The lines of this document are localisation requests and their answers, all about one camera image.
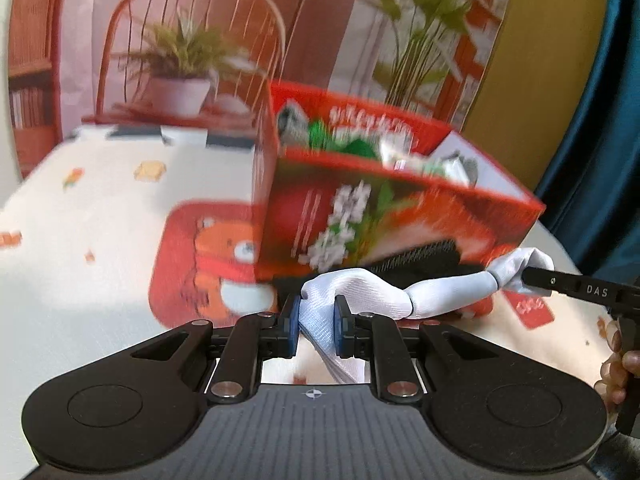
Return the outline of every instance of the red box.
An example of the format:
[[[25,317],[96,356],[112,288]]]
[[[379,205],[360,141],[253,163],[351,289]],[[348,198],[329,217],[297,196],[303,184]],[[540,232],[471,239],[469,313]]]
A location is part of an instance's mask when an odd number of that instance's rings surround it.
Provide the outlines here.
[[[254,161],[262,278],[323,271],[328,264],[356,266],[444,238],[456,240],[464,262],[486,264],[519,245],[544,211],[495,161],[441,121],[286,82],[273,82],[269,94],[258,117]],[[327,123],[345,117],[391,121],[412,132],[414,153],[429,155],[445,139],[469,145],[482,171],[493,172],[511,196],[390,170],[359,156],[281,146],[274,118],[289,99]]]

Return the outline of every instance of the white wall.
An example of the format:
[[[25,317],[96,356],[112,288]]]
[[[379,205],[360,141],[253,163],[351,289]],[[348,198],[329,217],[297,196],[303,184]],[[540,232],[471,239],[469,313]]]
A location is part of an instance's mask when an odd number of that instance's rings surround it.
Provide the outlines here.
[[[7,44],[11,2],[12,0],[0,0],[0,209],[20,183],[7,85]]]

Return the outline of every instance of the teal curtain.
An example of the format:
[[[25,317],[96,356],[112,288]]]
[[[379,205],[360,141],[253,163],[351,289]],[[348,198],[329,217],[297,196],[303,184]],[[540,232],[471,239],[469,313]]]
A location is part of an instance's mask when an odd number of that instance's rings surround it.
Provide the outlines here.
[[[608,0],[587,85],[536,195],[581,272],[640,276],[640,0]]]

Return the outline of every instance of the white flower pot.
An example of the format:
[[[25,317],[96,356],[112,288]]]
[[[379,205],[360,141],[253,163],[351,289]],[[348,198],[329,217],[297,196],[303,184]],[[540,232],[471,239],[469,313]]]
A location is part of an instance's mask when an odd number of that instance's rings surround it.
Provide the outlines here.
[[[167,115],[195,117],[211,88],[208,79],[153,77],[147,92],[154,110]]]

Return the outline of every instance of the wooden chair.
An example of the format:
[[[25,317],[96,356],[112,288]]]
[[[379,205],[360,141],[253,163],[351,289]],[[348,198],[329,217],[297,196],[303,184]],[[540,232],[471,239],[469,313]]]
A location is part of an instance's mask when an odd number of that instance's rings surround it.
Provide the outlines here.
[[[257,110],[270,78],[279,76],[285,56],[283,19],[272,0],[121,0],[111,16],[106,34],[95,115],[84,118],[96,123],[159,122],[178,126],[238,129],[233,117],[215,117],[203,111],[193,119],[141,117],[132,113],[145,101],[148,76],[135,75],[135,67],[114,54],[144,49],[145,31],[150,23],[173,24],[179,11],[187,12],[204,27],[218,27],[235,44],[248,52],[248,60],[258,72],[242,73],[235,82],[221,81],[218,94],[232,94],[251,110]]]

